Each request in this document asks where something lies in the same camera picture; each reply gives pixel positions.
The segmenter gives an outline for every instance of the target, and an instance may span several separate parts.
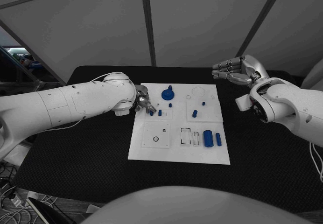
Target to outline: white wall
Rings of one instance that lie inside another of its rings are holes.
[[[323,59],[323,1],[277,0],[245,54],[269,70],[306,76]]]
[[[212,67],[235,57],[266,0],[152,0],[158,66]]]
[[[0,27],[0,46],[21,46],[6,30]]]
[[[0,20],[64,82],[83,65],[150,66],[142,0],[34,0]]]

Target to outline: blue object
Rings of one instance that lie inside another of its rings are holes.
[[[204,131],[204,145],[205,147],[214,147],[214,137],[211,130]]]
[[[195,110],[195,111],[194,111],[194,115],[192,115],[194,118],[196,118],[196,115],[198,115],[198,111]]]
[[[215,134],[215,137],[217,137],[217,143],[218,143],[218,146],[221,146],[221,145],[222,145],[222,143],[221,143],[221,134],[217,133],[217,134]]]
[[[173,87],[169,86],[169,89],[166,89],[163,92],[162,92],[162,98],[165,100],[172,100],[173,99],[173,96],[175,96],[175,93],[173,93]]]

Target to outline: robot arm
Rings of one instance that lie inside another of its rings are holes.
[[[88,82],[57,89],[0,97],[0,158],[16,145],[44,130],[91,118],[107,111],[127,115],[140,106],[156,111],[147,88],[134,85],[123,73],[103,82]]]
[[[264,123],[283,124],[292,133],[323,147],[323,92],[303,90],[280,78],[270,78],[258,60],[245,55],[212,67],[215,79],[251,88],[235,99],[241,111],[254,110]]]

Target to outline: black table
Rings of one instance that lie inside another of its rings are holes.
[[[211,69],[123,66],[78,67],[68,84],[114,71],[136,84],[217,84],[231,165],[127,160],[134,111],[123,117],[110,111],[74,128],[39,134],[15,178],[18,187],[107,203],[145,188],[186,185],[233,192],[292,212],[323,208],[309,143],[283,125],[264,124],[251,111],[240,112],[235,98],[248,87],[214,80]],[[283,71],[269,74],[293,82]]]

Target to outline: white board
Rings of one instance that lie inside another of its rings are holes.
[[[217,86],[153,83],[142,85],[149,88],[150,102],[158,112],[152,116],[143,108],[136,114],[129,159],[230,165]],[[162,92],[169,85],[175,97],[165,100]],[[198,110],[196,118],[192,116],[194,110]],[[205,146],[205,130],[212,131],[214,147]],[[217,144],[217,133],[221,134],[222,146]]]

